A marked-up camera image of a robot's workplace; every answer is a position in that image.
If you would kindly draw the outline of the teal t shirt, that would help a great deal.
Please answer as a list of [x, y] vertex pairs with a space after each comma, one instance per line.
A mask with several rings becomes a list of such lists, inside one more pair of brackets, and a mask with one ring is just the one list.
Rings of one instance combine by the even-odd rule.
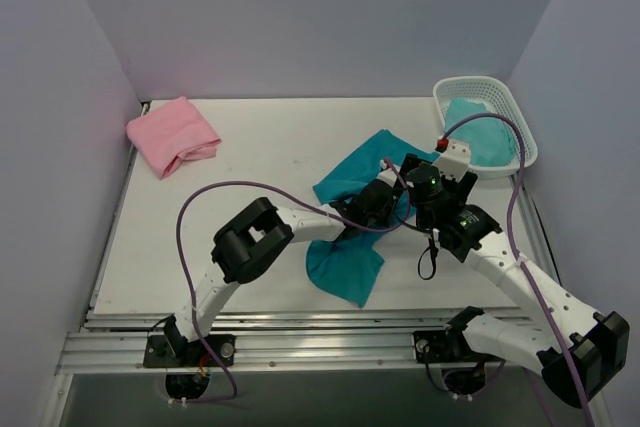
[[[379, 173], [382, 159], [388, 158], [399, 166], [408, 153], [427, 161], [438, 158], [436, 152], [422, 151], [390, 131], [381, 130], [316, 184], [315, 196], [320, 203], [329, 204], [357, 194]], [[382, 233], [363, 232], [350, 240], [310, 243], [306, 251], [309, 280], [328, 294], [364, 307], [384, 264], [384, 258], [374, 249], [383, 237]]]

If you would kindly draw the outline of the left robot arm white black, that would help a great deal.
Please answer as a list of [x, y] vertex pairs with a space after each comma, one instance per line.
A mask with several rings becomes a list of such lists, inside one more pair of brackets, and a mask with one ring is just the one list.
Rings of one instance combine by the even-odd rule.
[[240, 286], [256, 281], [284, 250], [308, 246], [305, 268], [318, 274], [321, 290], [363, 306], [383, 260], [373, 246], [399, 228], [411, 214], [407, 185], [383, 172], [359, 191], [338, 194], [320, 207], [302, 201], [295, 208], [274, 205], [269, 198], [252, 201], [214, 236], [211, 252], [217, 273], [200, 282], [185, 277], [186, 306], [166, 321], [165, 352], [179, 366], [194, 364], [214, 320]]

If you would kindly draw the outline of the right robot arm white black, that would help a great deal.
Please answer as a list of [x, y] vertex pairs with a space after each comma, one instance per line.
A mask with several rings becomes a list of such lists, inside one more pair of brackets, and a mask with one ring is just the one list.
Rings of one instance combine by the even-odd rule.
[[444, 347], [456, 360], [488, 355], [539, 375], [565, 404], [591, 400], [626, 363], [630, 325], [617, 312], [582, 302], [533, 261], [510, 250], [510, 239], [487, 212], [467, 202], [477, 177], [441, 175], [435, 164], [407, 154], [400, 174], [430, 244], [483, 275], [535, 324], [524, 328], [467, 307], [447, 322]]

